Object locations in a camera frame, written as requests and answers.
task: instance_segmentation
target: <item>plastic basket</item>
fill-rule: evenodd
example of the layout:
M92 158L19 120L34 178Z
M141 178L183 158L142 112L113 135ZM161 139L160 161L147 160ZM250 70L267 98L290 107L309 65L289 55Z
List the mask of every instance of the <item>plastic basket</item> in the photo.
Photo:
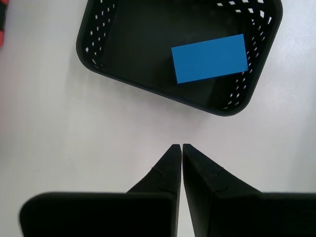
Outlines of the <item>plastic basket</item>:
M281 19L280 0L89 0L77 53L96 73L231 116L249 103ZM176 84L171 47L237 34L249 71Z

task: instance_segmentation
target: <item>white background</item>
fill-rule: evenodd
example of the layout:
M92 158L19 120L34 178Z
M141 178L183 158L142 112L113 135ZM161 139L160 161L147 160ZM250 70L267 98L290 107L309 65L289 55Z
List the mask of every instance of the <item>white background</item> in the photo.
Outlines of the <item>white background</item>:
M0 49L0 236L47 191L126 192L191 143L265 192L316 191L316 1L283 21L240 114L217 117L100 76L78 59L86 0L12 0ZM180 237L193 237L182 187Z

